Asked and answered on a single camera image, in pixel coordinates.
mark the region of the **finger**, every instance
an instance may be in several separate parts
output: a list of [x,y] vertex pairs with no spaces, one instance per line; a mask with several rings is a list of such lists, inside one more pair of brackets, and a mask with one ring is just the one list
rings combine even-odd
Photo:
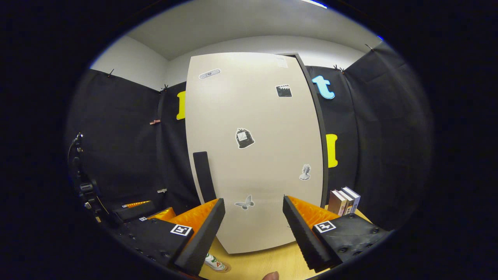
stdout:
[[268,273],[267,275],[265,275],[263,277],[263,280],[278,280],[278,272],[275,271],[275,272],[272,272],[272,273]]

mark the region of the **book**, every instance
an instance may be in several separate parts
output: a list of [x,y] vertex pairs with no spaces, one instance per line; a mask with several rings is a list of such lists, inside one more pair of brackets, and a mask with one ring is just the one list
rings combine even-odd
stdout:
[[345,208],[346,208],[346,199],[342,195],[340,195],[339,192],[337,192],[336,190],[331,190],[329,198],[329,206],[327,210],[332,213],[336,213],[339,216],[342,216]]
[[358,203],[360,202],[360,195],[355,193],[352,189],[348,187],[342,188],[342,191],[355,200],[353,203],[353,208],[351,209],[351,213],[354,213],[356,211],[356,208],[358,207]]
[[341,190],[338,192],[346,199],[346,208],[344,210],[343,215],[348,215],[351,213],[351,210],[353,209],[353,203],[355,202],[355,200]]

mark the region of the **yellow letter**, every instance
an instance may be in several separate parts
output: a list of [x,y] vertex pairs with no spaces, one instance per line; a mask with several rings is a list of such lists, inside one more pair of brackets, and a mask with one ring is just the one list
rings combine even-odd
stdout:
[[336,160],[336,140],[337,135],[335,134],[327,134],[325,135],[327,138],[327,153],[329,157],[329,168],[336,167],[338,162]]
[[178,98],[180,102],[178,104],[178,114],[176,115],[177,120],[182,120],[185,118],[185,91],[178,93]]

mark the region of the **table surface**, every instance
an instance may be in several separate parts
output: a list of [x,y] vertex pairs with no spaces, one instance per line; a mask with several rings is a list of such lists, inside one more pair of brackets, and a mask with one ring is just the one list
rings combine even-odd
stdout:
[[[356,209],[355,214],[371,223],[358,209]],[[278,271],[281,280],[303,280],[329,270],[326,269],[319,273],[310,270],[295,241],[267,250],[229,255],[215,237],[209,253],[220,262],[229,264],[232,267],[227,273],[219,273],[204,264],[199,276],[209,280],[261,280],[266,274],[273,271]]]

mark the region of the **small bottle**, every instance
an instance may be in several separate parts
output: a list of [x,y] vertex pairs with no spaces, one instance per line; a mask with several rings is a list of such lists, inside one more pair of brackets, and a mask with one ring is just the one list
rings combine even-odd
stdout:
[[204,259],[204,263],[209,265],[212,269],[216,271],[223,271],[225,270],[225,265],[222,264],[218,259],[216,259],[215,256],[210,255],[209,253],[206,255],[206,258]]

